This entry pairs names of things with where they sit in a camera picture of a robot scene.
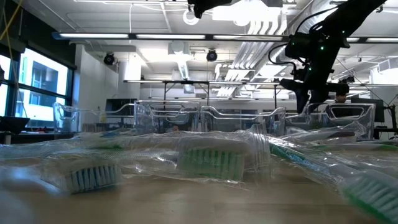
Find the black robotic arm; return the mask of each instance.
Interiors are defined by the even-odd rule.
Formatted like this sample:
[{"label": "black robotic arm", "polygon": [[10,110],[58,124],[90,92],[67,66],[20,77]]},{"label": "black robotic arm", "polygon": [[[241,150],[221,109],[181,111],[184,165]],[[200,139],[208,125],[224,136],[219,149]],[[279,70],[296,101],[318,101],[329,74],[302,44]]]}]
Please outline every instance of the black robotic arm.
[{"label": "black robotic arm", "polygon": [[348,0],[336,7],[336,11],[325,20],[311,27],[308,34],[296,32],[290,36],[285,48],[286,56],[301,60],[305,67],[294,70],[294,80],[282,79],[280,84],[295,92],[297,112],[301,113],[307,104],[323,103],[330,91],[348,93],[347,84],[327,83],[340,48],[349,48],[347,37],[354,33],[364,20],[387,0]]}]

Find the clear plastic bin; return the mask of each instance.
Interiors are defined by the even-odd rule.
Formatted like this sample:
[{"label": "clear plastic bin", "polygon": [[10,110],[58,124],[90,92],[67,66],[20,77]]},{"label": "clear plastic bin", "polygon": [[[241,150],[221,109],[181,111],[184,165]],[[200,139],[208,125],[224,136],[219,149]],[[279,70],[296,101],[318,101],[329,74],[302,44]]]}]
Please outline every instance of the clear plastic bin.
[{"label": "clear plastic bin", "polygon": [[[127,111],[130,115],[121,115]],[[84,110],[54,103],[53,113],[55,135],[77,134],[89,137],[96,133],[94,137],[110,137],[119,135],[121,129],[135,135],[132,103],[123,105],[117,111]]]},{"label": "clear plastic bin", "polygon": [[199,102],[140,100],[134,109],[139,134],[198,131]]},{"label": "clear plastic bin", "polygon": [[282,136],[285,129],[285,108],[277,108],[271,113],[226,114],[212,106],[201,107],[201,127],[203,132],[247,130],[254,124],[264,124],[267,134]]},{"label": "clear plastic bin", "polygon": [[308,105],[302,114],[286,118],[285,133],[293,134],[302,130],[311,131],[347,126],[355,122],[365,129],[365,134],[358,139],[372,139],[375,109],[376,106],[373,104],[323,103]]}]

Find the desk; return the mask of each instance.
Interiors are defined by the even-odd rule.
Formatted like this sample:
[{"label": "desk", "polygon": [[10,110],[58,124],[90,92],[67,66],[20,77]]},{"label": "desk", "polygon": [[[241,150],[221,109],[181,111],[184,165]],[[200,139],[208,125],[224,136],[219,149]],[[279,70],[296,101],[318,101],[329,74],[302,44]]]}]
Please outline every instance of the desk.
[{"label": "desk", "polygon": [[[57,139],[72,138],[73,134],[58,134]],[[54,133],[40,133],[40,134],[10,134],[0,133],[0,144],[28,144],[35,142],[43,142],[54,140]]]},{"label": "desk", "polygon": [[0,181],[0,217],[27,224],[376,223],[302,173],[281,176],[246,190],[136,177],[116,189],[60,197],[18,175]]}]

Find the green bristles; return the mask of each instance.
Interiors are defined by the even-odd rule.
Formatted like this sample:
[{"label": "green bristles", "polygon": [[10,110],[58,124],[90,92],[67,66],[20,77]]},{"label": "green bristles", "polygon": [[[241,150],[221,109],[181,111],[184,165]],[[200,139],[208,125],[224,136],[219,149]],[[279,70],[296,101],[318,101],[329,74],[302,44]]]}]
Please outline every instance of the green bristles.
[{"label": "green bristles", "polygon": [[244,153],[217,149],[186,149],[179,155],[177,168],[190,175],[242,181]]},{"label": "green bristles", "polygon": [[343,195],[353,205],[377,219],[398,222],[397,180],[374,170],[358,174],[340,186]]}]

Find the white bristles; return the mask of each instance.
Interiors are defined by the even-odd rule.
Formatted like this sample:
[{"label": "white bristles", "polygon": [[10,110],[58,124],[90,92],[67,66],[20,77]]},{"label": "white bristles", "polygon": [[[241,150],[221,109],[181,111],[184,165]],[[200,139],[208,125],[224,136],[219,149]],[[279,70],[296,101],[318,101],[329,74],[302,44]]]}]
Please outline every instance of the white bristles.
[{"label": "white bristles", "polygon": [[115,184],[118,180],[116,166],[98,166],[70,172],[65,176],[68,189],[74,194]]}]

